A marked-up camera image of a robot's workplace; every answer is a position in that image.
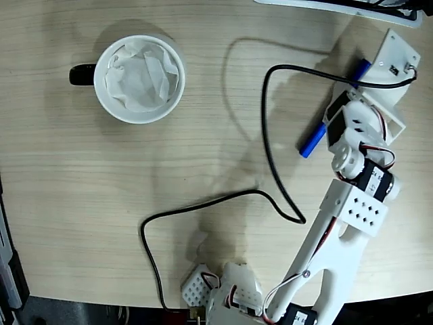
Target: white tissue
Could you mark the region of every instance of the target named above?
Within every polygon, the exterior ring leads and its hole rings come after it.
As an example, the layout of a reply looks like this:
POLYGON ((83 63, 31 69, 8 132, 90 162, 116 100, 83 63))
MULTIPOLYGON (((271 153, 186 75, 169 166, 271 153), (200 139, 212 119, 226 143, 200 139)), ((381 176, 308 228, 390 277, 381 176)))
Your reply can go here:
POLYGON ((122 46, 110 59, 108 93, 133 112, 151 112, 170 100, 179 71, 165 48, 147 41, 122 46))

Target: cable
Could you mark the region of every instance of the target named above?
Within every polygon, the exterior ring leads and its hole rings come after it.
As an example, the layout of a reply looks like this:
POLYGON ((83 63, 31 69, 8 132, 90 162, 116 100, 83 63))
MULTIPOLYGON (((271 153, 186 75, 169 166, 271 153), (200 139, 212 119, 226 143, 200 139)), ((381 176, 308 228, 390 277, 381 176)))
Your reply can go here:
POLYGON ((387 149, 387 148, 377 147, 377 146, 370 146, 370 145, 368 145, 368 144, 361 144, 359 147, 362 148, 362 149, 375 150, 375 151, 381 151, 381 152, 387 152, 387 153, 391 154, 391 156, 392 156, 392 160, 391 160, 390 163, 386 164, 386 165, 384 166, 384 168, 385 168, 385 169, 389 169, 389 168, 391 168, 392 166, 394 166, 394 164, 395 164, 395 160, 396 160, 396 154, 395 154, 392 150, 389 150, 389 149, 387 149))
POLYGON ((301 277, 301 275, 303 275, 303 273, 305 271, 307 271, 310 267, 311 261, 313 260, 314 256, 317 254, 317 252, 319 251, 319 249, 323 246, 323 244, 325 243, 325 241, 327 240, 327 238, 329 237, 329 234, 331 233, 332 229, 334 228, 335 224, 337 222, 337 218, 332 217, 329 225, 326 227, 325 232, 323 233, 322 237, 319 240, 319 243, 316 246, 316 249, 314 250, 313 255, 311 256, 309 262, 307 263, 305 270, 294 274, 293 276, 290 276, 289 278, 285 279, 282 283, 278 284, 274 289, 272 289, 271 291, 269 291, 269 293, 266 295, 265 299, 263 300, 263 305, 262 305, 262 318, 263 320, 268 323, 268 324, 274 324, 274 322, 272 320, 269 319, 268 315, 266 314, 266 305, 267 302, 269 301, 269 299, 271 298, 271 296, 277 292, 278 289, 280 289, 281 287, 285 286, 286 284, 289 284, 291 281, 301 277))
POLYGON ((291 281, 299 278, 302 275, 302 273, 294 274, 293 276, 290 276, 289 278, 285 279, 282 283, 278 284, 274 289, 269 291, 269 293, 266 295, 265 299, 263 300, 263 306, 262 306, 262 318, 263 320, 268 324, 274 324, 272 320, 269 319, 268 315, 266 314, 266 304, 268 300, 271 298, 271 296, 277 292, 278 289, 280 289, 282 286, 285 286, 286 284, 290 283, 291 281))
POLYGON ((231 306, 233 305, 233 299, 235 297, 236 289, 237 289, 237 285, 233 284, 230 288, 229 294, 225 298, 225 304, 228 308, 231 308, 231 306))
POLYGON ((271 78, 271 75, 277 71, 277 70, 295 70, 300 72, 305 72, 309 74, 313 74, 318 77, 330 79, 333 81, 339 81, 341 83, 348 83, 351 85, 358 85, 361 87, 368 87, 368 88, 378 88, 378 89, 394 89, 399 87, 404 87, 406 85, 411 84, 417 79, 417 73, 416 69, 414 70, 413 78, 406 79, 404 81, 401 81, 400 83, 393 83, 393 84, 381 84, 381 83, 366 83, 359 80, 350 80, 345 77, 339 77, 333 74, 329 74, 326 72, 321 72, 315 69, 305 68, 303 66, 295 66, 292 64, 279 64, 276 66, 273 66, 268 70, 268 72, 265 75, 265 79, 263 81, 263 88, 262 88, 262 100, 261 100, 261 109, 260 109, 260 115, 261 115, 261 124, 262 124, 262 135, 263 135, 263 146, 265 147, 265 154, 268 160, 269 168, 272 172, 272 176, 275 180, 275 183, 277 183, 277 186, 287 201, 287 203, 291 206, 295 214, 298 216, 299 219, 295 219, 293 217, 286 218, 289 221, 293 221, 295 223, 306 223, 306 219, 302 212, 299 210, 299 208, 296 206, 295 202, 292 200, 290 195, 288 194, 287 190, 284 188, 283 182, 277 172, 277 167, 275 166, 275 162, 273 160, 273 155, 271 151, 271 146, 269 144, 269 134, 268 134, 268 126, 267 126, 267 90, 269 85, 269 80, 271 78))
POLYGON ((339 81, 339 82, 348 83, 351 85, 358 85, 361 87, 378 88, 378 89, 394 89, 394 88, 403 87, 403 86, 409 85, 410 83, 412 83, 417 78, 417 71, 415 68, 412 69, 414 71, 414 77, 413 78, 401 81, 400 83, 394 83, 394 84, 390 84, 390 85, 377 84, 377 83, 366 83, 363 81, 354 81, 354 80, 350 80, 350 79, 347 79, 344 77, 335 76, 333 74, 329 74, 326 72, 321 72, 321 71, 317 71, 314 69, 305 68, 302 66, 295 66, 295 65, 291 65, 291 64, 280 64, 280 65, 276 65, 276 66, 273 66, 272 68, 270 68, 268 70, 268 72, 266 73, 265 79, 263 81, 261 108, 260 108, 263 145, 265 147, 265 154, 266 154, 266 157, 267 157, 267 160, 269 163, 269 168, 271 169, 273 178, 274 178, 275 182, 277 183, 277 186, 278 186, 280 192, 283 194, 283 197, 286 199, 286 201, 291 206, 291 208, 293 209, 295 214, 298 216, 298 219, 290 217, 289 215, 285 214, 279 208, 277 203, 274 201, 274 199, 269 194, 267 194, 266 192, 263 192, 261 190, 257 190, 257 189, 244 190, 241 192, 228 194, 226 196, 219 197, 219 198, 216 198, 214 200, 211 200, 211 201, 208 201, 208 202, 205 202, 202 204, 197 204, 197 205, 193 205, 193 206, 185 207, 185 208, 181 208, 181 209, 175 209, 175 210, 171 210, 171 211, 167 211, 167 212, 163 212, 163 213, 157 213, 157 214, 152 215, 151 217, 145 219, 140 225, 141 241, 142 241, 143 247, 146 251, 147 257, 149 258, 149 261, 152 265, 152 269, 154 271, 157 289, 158 289, 158 296, 159 296, 161 306, 167 312, 176 313, 177 311, 174 309, 168 308, 166 306, 166 303, 164 300, 164 293, 162 290, 162 281, 161 281, 161 277, 160 277, 160 274, 158 271, 158 267, 157 267, 156 262, 152 256, 152 252, 150 251, 149 245, 148 245, 146 237, 145 237, 145 227, 149 222, 156 220, 156 219, 159 219, 159 218, 168 217, 171 215, 178 215, 181 213, 188 213, 191 211, 211 207, 213 205, 225 202, 227 200, 231 200, 233 198, 239 198, 240 196, 245 196, 245 195, 250 195, 250 194, 258 194, 258 195, 265 197, 271 203, 272 207, 277 211, 277 213, 280 216, 282 216, 284 219, 286 219, 288 221, 295 222, 295 223, 301 223, 301 224, 306 223, 306 219, 305 219, 304 215, 299 210, 299 208, 296 206, 296 204, 294 203, 294 201, 292 200, 292 198, 290 197, 290 195, 287 193, 286 189, 284 188, 284 185, 283 185, 283 183, 282 183, 282 181, 278 175, 277 168, 275 166, 275 162, 274 162, 273 156, 272 156, 271 146, 269 144, 269 135, 268 135, 268 131, 267 131, 267 89, 268 89, 268 85, 269 85, 269 79, 271 78, 272 73, 274 73, 277 70, 295 70, 295 71, 313 74, 315 76, 330 79, 333 81, 339 81))
POLYGON ((149 244, 147 243, 146 240, 146 236, 145 236, 145 227, 146 225, 156 219, 159 218, 163 218, 163 217, 169 217, 171 215, 179 215, 182 213, 188 213, 188 212, 192 212, 195 210, 200 210, 200 209, 204 209, 204 208, 208 208, 211 207, 213 205, 231 200, 233 198, 239 198, 240 196, 245 196, 245 195, 251 195, 251 194, 258 194, 263 196, 264 198, 266 198, 272 205, 272 207, 275 209, 275 211, 277 211, 277 213, 279 215, 281 215, 284 219, 288 219, 291 218, 290 216, 286 215, 277 205, 277 203, 275 202, 275 200, 266 192, 263 192, 261 190, 257 190, 257 189, 251 189, 251 190, 244 190, 241 192, 236 192, 236 193, 232 193, 232 194, 228 194, 226 196, 220 197, 220 198, 216 198, 214 200, 210 200, 201 204, 196 204, 196 205, 192 205, 190 207, 186 207, 186 208, 181 208, 181 209, 175 209, 175 210, 171 210, 171 211, 167 211, 167 212, 162 212, 162 213, 157 213, 155 215, 152 215, 151 217, 147 218, 146 220, 144 220, 141 225, 140 225, 140 236, 141 236, 141 242, 143 244, 143 247, 146 251, 147 257, 149 258, 149 261, 152 265, 152 269, 154 271, 154 275, 155 275, 155 279, 156 279, 156 285, 157 285, 157 289, 158 289, 158 296, 160 299, 160 303, 162 308, 167 311, 167 312, 174 312, 176 313, 177 311, 174 309, 170 309, 166 306, 165 300, 164 300, 164 293, 162 290, 162 281, 161 281, 161 277, 158 271, 158 267, 156 266, 156 262, 154 260, 154 257, 152 255, 152 252, 150 251, 149 248, 149 244))
POLYGON ((380 131, 382 132, 382 137, 383 137, 384 141, 386 141, 386 123, 385 123, 384 116, 382 115, 381 112, 379 112, 379 110, 377 108, 372 106, 371 109, 376 114, 376 116, 380 122, 380 131))
POLYGON ((385 2, 385 0, 379 0, 379 1, 376 1, 375 3, 372 3, 371 5, 377 6, 377 5, 380 5, 383 2, 385 2))
POLYGON ((220 287, 221 287, 221 279, 220 279, 219 276, 217 276, 216 274, 214 274, 214 273, 210 273, 210 272, 202 272, 200 275, 202 276, 202 279, 203 279, 204 283, 206 283, 206 285, 208 286, 208 288, 209 288, 210 290, 215 289, 215 288, 220 288, 220 287), (218 281, 218 284, 217 284, 216 286, 213 286, 213 285, 209 282, 209 280, 206 278, 206 276, 210 276, 211 278, 216 279, 216 280, 218 281))

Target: robotic arm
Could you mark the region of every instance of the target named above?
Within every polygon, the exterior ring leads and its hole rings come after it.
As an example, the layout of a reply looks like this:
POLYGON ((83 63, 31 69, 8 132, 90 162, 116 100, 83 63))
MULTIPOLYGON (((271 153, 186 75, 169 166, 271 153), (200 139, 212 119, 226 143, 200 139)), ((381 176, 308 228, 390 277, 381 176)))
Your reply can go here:
MULTIPOLYGON (((392 30, 361 81, 399 83, 417 73, 419 54, 392 30)), ((396 89, 334 86, 323 122, 334 154, 338 179, 323 199, 319 213, 284 280, 265 298, 246 265, 228 263, 215 289, 212 275, 199 265, 183 286, 189 306, 206 307, 211 325, 331 325, 350 294, 365 247, 384 222, 387 202, 400 181, 391 173, 395 154, 388 147, 405 129, 396 104, 409 86, 396 89), (346 227, 343 235, 340 230, 346 227), (311 311, 292 303, 306 282, 324 270, 321 293, 311 311)))
MULTIPOLYGON (((416 73, 418 62, 419 54, 390 30, 361 80, 399 82, 416 73)), ((395 154, 388 144, 405 128, 395 104, 408 87, 355 89, 336 84, 323 121, 339 180, 331 183, 285 280, 297 278, 277 291, 265 313, 270 322, 286 313, 296 291, 321 270, 321 294, 313 307, 318 325, 332 324, 347 301, 364 248, 388 212, 384 202, 395 199, 400 190, 400 181, 390 172, 395 154)))

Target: wooden table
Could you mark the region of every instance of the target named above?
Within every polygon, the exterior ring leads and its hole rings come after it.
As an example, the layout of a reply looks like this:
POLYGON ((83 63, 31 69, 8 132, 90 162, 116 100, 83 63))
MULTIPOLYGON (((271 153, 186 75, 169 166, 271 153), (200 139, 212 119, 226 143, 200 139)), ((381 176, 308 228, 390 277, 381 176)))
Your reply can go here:
MULTIPOLYGON (((250 0, 4 0, 0 173, 31 293, 159 306, 140 222, 257 183, 286 208, 260 137, 265 72, 292 63, 344 74, 354 56, 373 59, 389 27, 424 60, 400 104, 408 128, 393 145, 405 187, 364 254, 351 301, 433 289, 432 19, 410 29, 250 0), (96 61, 125 35, 154 32, 172 37, 187 60, 183 99, 166 118, 127 125, 91 87, 69 85, 75 64, 96 61)), ((183 305, 179 287, 198 262, 218 272, 246 261, 264 290, 281 280, 333 177, 325 142, 308 160, 296 150, 331 86, 278 72, 269 92, 275 159, 307 225, 288 223, 258 197, 150 224, 169 306, 183 305)), ((319 283, 312 279, 296 302, 312 303, 319 283)))

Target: black mug handle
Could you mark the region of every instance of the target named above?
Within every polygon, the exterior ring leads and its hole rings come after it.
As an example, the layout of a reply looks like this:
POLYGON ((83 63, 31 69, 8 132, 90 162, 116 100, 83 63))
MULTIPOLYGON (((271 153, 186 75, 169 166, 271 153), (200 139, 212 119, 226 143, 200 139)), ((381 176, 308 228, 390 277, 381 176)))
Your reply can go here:
POLYGON ((70 69, 69 82, 74 86, 93 86, 96 64, 80 64, 70 69))

